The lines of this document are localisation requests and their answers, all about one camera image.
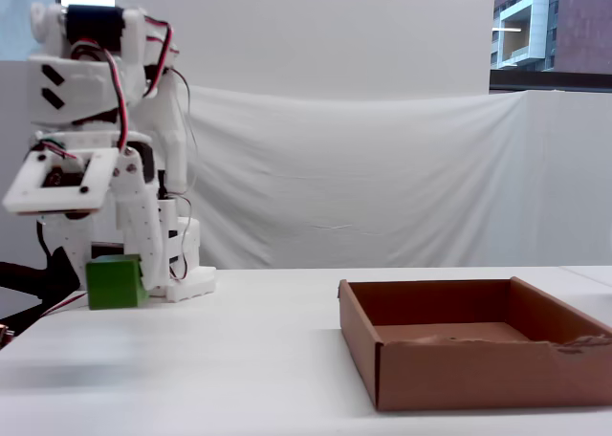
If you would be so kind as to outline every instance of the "red wire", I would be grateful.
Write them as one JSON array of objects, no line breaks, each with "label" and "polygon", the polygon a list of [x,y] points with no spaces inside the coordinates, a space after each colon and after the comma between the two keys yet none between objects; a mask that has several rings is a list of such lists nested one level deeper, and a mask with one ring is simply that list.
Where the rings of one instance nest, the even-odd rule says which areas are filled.
[{"label": "red wire", "polygon": [[117,72],[117,63],[115,62],[115,58],[108,52],[106,49],[102,49],[106,59],[109,64],[111,64],[111,72],[113,74],[113,78],[116,84],[118,84],[118,99],[119,99],[119,110],[122,115],[122,121],[125,122],[125,128],[121,129],[120,140],[117,144],[119,148],[119,152],[123,150],[125,147],[125,143],[127,142],[127,132],[128,132],[128,121],[127,121],[127,109],[125,106],[125,97],[123,96],[123,89],[121,88],[121,82],[119,79],[119,73]]},{"label": "red wire", "polygon": [[55,305],[54,307],[52,307],[51,309],[47,310],[46,312],[44,312],[40,317],[42,318],[43,316],[47,316],[48,314],[51,314],[52,312],[56,311],[57,309],[61,309],[62,307],[67,306],[68,304],[70,304],[71,302],[76,301],[77,299],[81,299],[83,296],[85,295],[85,293],[83,294],[79,294],[76,295],[74,297],[71,297],[68,300],[64,300],[61,304],[59,305]]},{"label": "red wire", "polygon": [[48,147],[49,150],[51,150],[52,152],[55,152],[55,154],[58,154],[60,156],[69,157],[71,159],[77,158],[77,156],[64,151],[61,147],[58,147],[55,144],[52,144],[51,142],[42,142],[42,145],[45,147]]},{"label": "red wire", "polygon": [[125,147],[125,144],[127,143],[127,134],[128,134],[128,119],[127,119],[127,107],[125,105],[125,96],[123,95],[123,89],[121,88],[121,82],[120,82],[120,78],[119,78],[119,72],[118,72],[118,67],[117,67],[117,62],[115,61],[115,58],[111,55],[110,52],[108,52],[108,50],[106,49],[102,49],[102,47],[97,43],[97,41],[93,40],[93,39],[89,39],[86,37],[80,38],[78,42],[87,42],[88,44],[93,44],[95,49],[98,49],[99,51],[102,51],[104,53],[104,56],[106,57],[106,61],[108,62],[108,65],[111,69],[111,75],[113,77],[113,83],[115,84],[115,89],[117,92],[117,101],[119,103],[119,112],[121,114],[120,116],[120,121],[121,121],[121,132],[120,132],[120,138],[119,141],[117,143],[117,147],[119,148],[119,151],[121,152],[122,149]]},{"label": "red wire", "polygon": [[164,71],[164,65],[165,65],[165,58],[167,57],[168,50],[170,49],[170,44],[172,43],[172,34],[174,32],[173,32],[172,27],[170,26],[170,24],[168,22],[163,22],[161,20],[156,20],[156,19],[151,18],[149,16],[146,16],[144,19],[148,23],[150,23],[151,25],[155,25],[156,27],[165,27],[166,28],[166,35],[165,35],[165,40],[164,40],[165,47],[162,50],[162,54],[160,55],[160,60],[158,61],[157,71],[155,72],[155,77],[151,81],[151,84],[149,85],[149,88],[144,93],[144,96],[146,97],[146,96],[150,95],[151,92],[153,92],[153,90],[157,87],[157,84],[159,83],[160,78],[162,77],[162,72]]},{"label": "red wire", "polygon": [[[146,40],[147,41],[161,42],[162,44],[164,44],[164,40],[163,39],[160,39],[159,37],[155,37],[155,36],[147,36]],[[172,49],[172,48],[170,48],[169,51],[171,51],[173,54],[176,54],[176,55],[181,53],[181,51],[178,51],[178,50]]]}]

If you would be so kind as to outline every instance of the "white curtain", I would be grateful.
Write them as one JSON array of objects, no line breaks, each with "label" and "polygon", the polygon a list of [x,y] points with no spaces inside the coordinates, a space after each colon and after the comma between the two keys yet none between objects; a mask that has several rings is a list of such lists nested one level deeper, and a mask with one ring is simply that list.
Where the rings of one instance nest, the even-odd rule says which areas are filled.
[{"label": "white curtain", "polygon": [[191,192],[219,268],[524,258],[525,94],[309,101],[193,87]]},{"label": "white curtain", "polygon": [[219,268],[611,264],[612,98],[313,101],[193,87]]}]

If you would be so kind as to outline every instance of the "balcony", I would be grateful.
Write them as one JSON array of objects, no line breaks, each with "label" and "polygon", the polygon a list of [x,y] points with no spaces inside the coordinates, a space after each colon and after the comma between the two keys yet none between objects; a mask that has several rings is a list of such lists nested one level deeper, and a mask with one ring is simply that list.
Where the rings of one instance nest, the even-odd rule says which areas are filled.
[{"label": "balcony", "polygon": [[513,68],[546,56],[549,0],[522,0],[502,11],[499,34],[499,68]]}]

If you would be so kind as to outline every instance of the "brown box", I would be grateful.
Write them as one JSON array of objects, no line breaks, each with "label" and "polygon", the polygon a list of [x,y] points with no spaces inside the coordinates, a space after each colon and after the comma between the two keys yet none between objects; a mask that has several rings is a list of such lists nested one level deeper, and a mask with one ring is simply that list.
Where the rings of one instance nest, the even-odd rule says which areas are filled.
[{"label": "brown box", "polygon": [[612,404],[612,331],[519,280],[340,282],[379,410]]}]

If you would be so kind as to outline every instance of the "cable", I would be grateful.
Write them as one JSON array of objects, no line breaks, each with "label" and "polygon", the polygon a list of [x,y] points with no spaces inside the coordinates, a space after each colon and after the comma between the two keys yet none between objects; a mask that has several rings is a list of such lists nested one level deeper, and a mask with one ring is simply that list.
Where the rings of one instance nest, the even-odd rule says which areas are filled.
[{"label": "cable", "polygon": [[[191,139],[193,140],[193,147],[195,148],[195,153],[199,156],[200,148],[198,147],[198,141],[195,138],[195,133],[193,132],[193,125],[191,124],[191,89],[189,88],[189,83],[183,74],[177,70],[176,68],[170,68],[170,71],[181,78],[185,87],[187,88],[187,127],[189,128],[189,132],[191,133]],[[194,186],[197,181],[197,176],[193,173],[193,180],[191,184],[187,187],[185,192],[182,192],[181,195],[187,194]]]},{"label": "cable", "polygon": [[40,317],[42,318],[43,316],[47,316],[47,315],[51,314],[52,312],[55,312],[57,309],[61,309],[62,307],[67,306],[71,302],[74,302],[77,299],[81,299],[84,295],[86,295],[86,293],[79,294],[79,295],[76,295],[74,297],[71,297],[70,299],[64,300],[63,302],[55,305],[54,307],[52,307],[51,309],[47,310],[46,312],[43,312],[43,314]]},{"label": "cable", "polygon": [[146,89],[146,92],[144,92],[143,95],[144,97],[147,97],[151,92],[153,92],[153,90],[157,87],[157,84],[160,82],[162,72],[164,71],[165,58],[170,49],[170,43],[172,42],[172,34],[174,32],[168,22],[164,22],[163,20],[157,20],[153,17],[149,17],[148,15],[144,17],[144,20],[156,27],[165,27],[165,39],[164,44],[162,46],[162,50],[160,51],[160,58],[157,62],[157,70],[155,72],[153,80],[151,80],[151,83],[149,84],[148,88]]},{"label": "cable", "polygon": [[[156,37],[156,36],[147,36],[146,40],[147,41],[153,41],[153,42],[161,42],[162,44],[164,44],[164,40],[161,39],[160,37]],[[172,52],[173,54],[176,54],[176,55],[181,53],[181,51],[179,51],[177,49],[172,49],[172,48],[170,48],[169,51]]]},{"label": "cable", "polygon": [[64,151],[61,147],[58,147],[57,145],[55,145],[54,143],[45,141],[45,140],[41,140],[40,141],[42,143],[43,146],[45,146],[47,149],[49,149],[51,152],[57,154],[58,156],[61,156],[62,158],[70,158],[70,159],[77,159],[77,156],[70,154],[69,152]]},{"label": "cable", "polygon": [[168,192],[168,195],[170,196],[174,196],[174,197],[179,197],[183,200],[185,200],[187,202],[187,204],[189,205],[189,219],[187,219],[187,225],[185,227],[185,230],[183,231],[183,238],[181,239],[181,254],[183,255],[183,264],[184,264],[184,271],[183,271],[183,276],[178,278],[176,276],[176,274],[174,273],[174,271],[172,270],[172,268],[170,267],[170,274],[172,275],[172,278],[174,280],[185,280],[185,278],[187,277],[187,273],[189,272],[189,269],[187,267],[187,258],[185,257],[185,238],[187,236],[187,231],[189,230],[189,227],[191,226],[191,217],[192,217],[192,213],[193,213],[193,207],[191,205],[191,201],[189,199],[187,199],[187,197],[185,197],[183,194],[179,194],[176,192]]},{"label": "cable", "polygon": [[113,80],[113,87],[115,89],[115,94],[117,95],[117,102],[119,106],[120,137],[117,142],[117,147],[121,152],[125,147],[125,144],[127,143],[127,134],[129,129],[127,119],[127,106],[125,104],[125,96],[123,95],[123,89],[121,88],[119,69],[117,67],[117,62],[115,61],[115,58],[111,55],[110,52],[108,52],[108,50],[100,47],[100,45],[96,41],[87,38],[79,39],[79,41],[75,43],[75,46],[71,53],[71,58],[79,59],[83,55],[89,55],[90,57],[93,57],[93,52],[102,52],[111,70],[111,78]]},{"label": "cable", "polygon": [[49,247],[45,243],[43,224],[40,221],[36,221],[36,236],[38,237],[38,243],[40,244],[40,248],[45,251],[45,255],[47,256],[47,262],[50,262],[51,252],[49,251]]}]

